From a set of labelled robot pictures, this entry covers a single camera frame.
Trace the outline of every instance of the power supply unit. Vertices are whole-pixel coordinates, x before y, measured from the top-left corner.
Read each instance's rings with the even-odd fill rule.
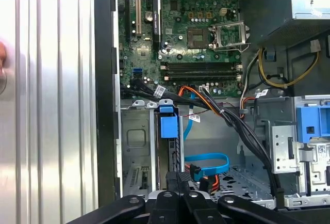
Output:
[[[292,46],[330,28],[329,0],[240,0],[249,43]]]

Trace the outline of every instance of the ribbed metal surface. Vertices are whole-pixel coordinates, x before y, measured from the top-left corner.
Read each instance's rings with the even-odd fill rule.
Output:
[[[0,0],[1,223],[97,208],[94,0]]]

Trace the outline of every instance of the sata port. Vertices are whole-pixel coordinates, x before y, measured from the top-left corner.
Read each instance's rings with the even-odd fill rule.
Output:
[[[133,68],[132,73],[134,78],[141,78],[143,74],[143,70],[142,68]]]

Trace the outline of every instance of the green circuit board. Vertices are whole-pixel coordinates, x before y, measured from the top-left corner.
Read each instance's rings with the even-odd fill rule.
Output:
[[[129,85],[134,76],[133,70],[139,68],[142,69],[141,79],[153,89],[158,84],[172,92],[178,92],[181,85],[196,88],[207,86],[210,93],[217,98],[240,96],[241,83],[236,78],[203,78],[206,74],[219,74],[219,71],[230,73],[233,69],[230,65],[241,62],[239,51],[215,52],[209,48],[212,41],[208,30],[210,26],[239,19],[237,0],[160,0],[159,48],[154,45],[153,22],[150,19],[153,0],[141,0],[141,34],[136,34],[137,27],[134,24],[137,20],[136,3],[136,0],[118,0],[121,84]],[[224,30],[222,35],[223,43],[239,41],[236,27]],[[172,63],[171,68],[174,68],[175,75],[179,75],[178,81],[166,80],[167,72],[161,70],[161,66],[167,63]],[[182,78],[178,68],[181,71],[197,69],[194,69],[191,76],[186,77],[184,74]]]

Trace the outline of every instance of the motherboard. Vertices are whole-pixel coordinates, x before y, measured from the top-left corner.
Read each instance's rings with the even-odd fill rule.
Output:
[[[118,0],[120,81],[241,95],[238,0]]]

